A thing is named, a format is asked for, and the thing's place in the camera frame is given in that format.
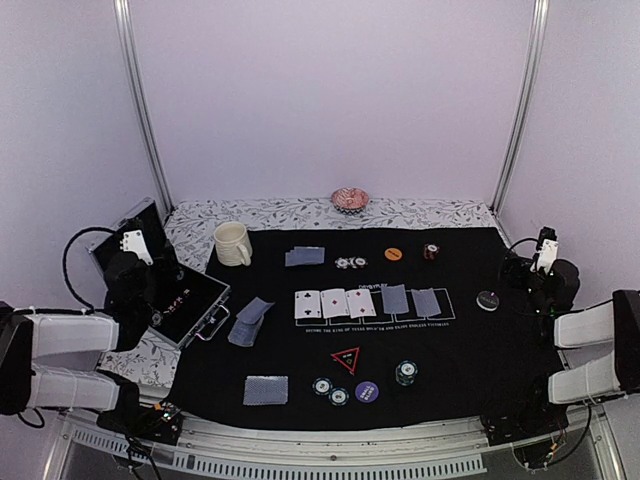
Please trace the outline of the blue playing card deck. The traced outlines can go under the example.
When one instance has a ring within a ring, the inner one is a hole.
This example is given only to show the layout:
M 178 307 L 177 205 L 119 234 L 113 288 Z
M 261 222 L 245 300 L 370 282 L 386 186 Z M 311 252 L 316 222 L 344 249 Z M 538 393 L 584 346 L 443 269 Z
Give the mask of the blue playing card deck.
M 232 345 L 252 347 L 261 329 L 265 314 L 274 306 L 259 297 L 252 299 L 237 315 L 227 337 Z

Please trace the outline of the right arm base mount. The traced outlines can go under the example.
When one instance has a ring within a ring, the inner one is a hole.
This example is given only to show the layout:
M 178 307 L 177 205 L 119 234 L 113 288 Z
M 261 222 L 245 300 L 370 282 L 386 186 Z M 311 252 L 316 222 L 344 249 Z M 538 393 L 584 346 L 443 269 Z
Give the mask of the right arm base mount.
M 541 446 L 527 445 L 515 449 L 515 458 L 522 466 L 539 469 L 551 463 L 566 438 L 569 425 L 566 412 L 567 406 L 541 401 L 528 403 L 516 412 L 481 415 L 480 422 L 490 446 L 548 435 Z

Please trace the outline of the orange black hundred chip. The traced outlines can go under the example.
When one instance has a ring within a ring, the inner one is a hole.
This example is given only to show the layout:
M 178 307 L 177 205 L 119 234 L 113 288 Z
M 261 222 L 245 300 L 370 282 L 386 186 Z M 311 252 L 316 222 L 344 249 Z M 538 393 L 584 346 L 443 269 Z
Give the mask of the orange black hundred chip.
M 368 265 L 368 261 L 364 257 L 350 257 L 349 263 L 354 269 L 365 268 Z

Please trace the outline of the purple small blind button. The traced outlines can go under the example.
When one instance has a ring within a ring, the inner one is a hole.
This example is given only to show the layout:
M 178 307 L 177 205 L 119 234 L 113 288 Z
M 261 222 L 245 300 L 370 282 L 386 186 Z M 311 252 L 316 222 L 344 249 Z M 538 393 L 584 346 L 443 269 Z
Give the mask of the purple small blind button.
M 370 404 L 377 400 L 379 387 L 372 381 L 360 382 L 354 391 L 354 397 L 361 403 Z

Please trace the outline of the orange hundred chip stack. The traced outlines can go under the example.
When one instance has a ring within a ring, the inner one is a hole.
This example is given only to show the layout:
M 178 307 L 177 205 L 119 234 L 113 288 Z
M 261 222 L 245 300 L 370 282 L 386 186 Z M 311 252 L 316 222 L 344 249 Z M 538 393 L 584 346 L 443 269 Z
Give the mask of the orange hundred chip stack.
M 424 245 L 423 257 L 427 261 L 433 261 L 437 258 L 440 252 L 440 247 L 436 244 L 428 243 Z

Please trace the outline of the red black triangle token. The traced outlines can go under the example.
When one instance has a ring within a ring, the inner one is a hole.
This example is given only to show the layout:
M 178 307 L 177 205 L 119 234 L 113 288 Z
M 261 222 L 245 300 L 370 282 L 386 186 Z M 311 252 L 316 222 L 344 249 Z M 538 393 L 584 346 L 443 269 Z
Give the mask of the red black triangle token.
M 331 358 L 344 367 L 351 375 L 355 375 L 360 356 L 360 348 L 353 347 L 331 354 Z

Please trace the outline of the green blue chip stack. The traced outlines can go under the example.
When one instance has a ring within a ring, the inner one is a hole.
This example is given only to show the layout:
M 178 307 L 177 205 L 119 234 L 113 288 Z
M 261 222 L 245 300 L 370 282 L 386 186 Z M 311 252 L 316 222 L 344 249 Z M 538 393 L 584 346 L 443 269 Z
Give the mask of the green blue chip stack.
M 412 385 L 418 375 L 417 365 L 410 360 L 401 361 L 395 368 L 396 382 L 401 386 Z

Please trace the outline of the single blue playing card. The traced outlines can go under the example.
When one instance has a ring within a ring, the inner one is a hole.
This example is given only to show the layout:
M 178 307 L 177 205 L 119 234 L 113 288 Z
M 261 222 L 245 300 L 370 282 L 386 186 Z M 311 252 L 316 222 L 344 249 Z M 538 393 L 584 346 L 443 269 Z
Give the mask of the single blue playing card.
M 296 250 L 287 251 L 285 253 L 285 266 L 292 267 L 299 264 L 299 255 Z

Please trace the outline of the black round dealer button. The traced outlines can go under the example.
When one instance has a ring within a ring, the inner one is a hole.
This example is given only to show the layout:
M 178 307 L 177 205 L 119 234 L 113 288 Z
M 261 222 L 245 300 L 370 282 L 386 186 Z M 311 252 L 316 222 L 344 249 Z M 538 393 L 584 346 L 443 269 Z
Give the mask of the black round dealer button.
M 485 311 L 494 312 L 500 305 L 500 299 L 495 292 L 484 290 L 476 296 L 476 304 Z

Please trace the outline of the orange big blind button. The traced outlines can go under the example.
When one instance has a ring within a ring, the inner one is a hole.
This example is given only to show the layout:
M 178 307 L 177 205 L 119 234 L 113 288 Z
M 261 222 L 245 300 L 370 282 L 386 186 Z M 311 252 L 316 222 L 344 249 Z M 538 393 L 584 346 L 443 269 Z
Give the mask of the orange big blind button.
M 384 256 L 389 261 L 399 261 L 403 258 L 403 252 L 396 247 L 390 247 L 384 251 Z

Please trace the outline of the ace of clubs card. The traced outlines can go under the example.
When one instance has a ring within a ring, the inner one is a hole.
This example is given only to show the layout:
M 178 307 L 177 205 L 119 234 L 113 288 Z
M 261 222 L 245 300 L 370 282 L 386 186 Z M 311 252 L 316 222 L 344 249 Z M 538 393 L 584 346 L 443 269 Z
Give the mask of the ace of clubs card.
M 317 290 L 296 291 L 294 295 L 294 318 L 296 320 L 322 317 L 320 292 Z

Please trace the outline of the red ace community card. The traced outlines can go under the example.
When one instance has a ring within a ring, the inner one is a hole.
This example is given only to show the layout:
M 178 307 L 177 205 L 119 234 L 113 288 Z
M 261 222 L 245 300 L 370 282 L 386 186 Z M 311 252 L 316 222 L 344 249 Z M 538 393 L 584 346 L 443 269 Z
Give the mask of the red ace community card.
M 320 298 L 322 313 L 325 319 L 350 315 L 344 289 L 335 288 L 321 291 Z

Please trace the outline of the blue white ten chip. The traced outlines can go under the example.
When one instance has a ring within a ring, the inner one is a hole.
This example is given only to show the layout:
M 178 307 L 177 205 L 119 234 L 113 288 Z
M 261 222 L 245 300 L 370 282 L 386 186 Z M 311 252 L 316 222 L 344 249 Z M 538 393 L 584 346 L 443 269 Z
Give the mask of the blue white ten chip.
M 351 262 L 348 258 L 339 257 L 334 262 L 335 267 L 338 269 L 347 269 L 351 267 Z

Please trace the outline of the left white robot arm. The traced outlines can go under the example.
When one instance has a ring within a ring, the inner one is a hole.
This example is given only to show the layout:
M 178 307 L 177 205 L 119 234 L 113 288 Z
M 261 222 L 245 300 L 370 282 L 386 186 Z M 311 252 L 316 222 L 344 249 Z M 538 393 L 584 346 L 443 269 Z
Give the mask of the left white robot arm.
M 161 287 L 181 280 L 174 258 L 120 252 L 107 263 L 104 307 L 83 310 L 18 309 L 1 305 L 1 413 L 19 415 L 36 408 L 83 408 L 109 412 L 128 434 L 148 426 L 139 388 L 111 373 L 42 367 L 39 358 L 72 353 L 126 352 L 149 327 L 164 318 L 155 304 Z

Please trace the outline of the blue green fifty chip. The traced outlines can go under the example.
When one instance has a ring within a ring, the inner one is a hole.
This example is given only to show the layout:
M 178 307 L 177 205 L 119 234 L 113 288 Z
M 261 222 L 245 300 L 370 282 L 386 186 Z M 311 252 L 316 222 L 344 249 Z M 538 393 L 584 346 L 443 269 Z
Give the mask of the blue green fifty chip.
M 317 378 L 312 384 L 312 390 L 316 395 L 328 395 L 333 389 L 333 384 L 328 378 Z

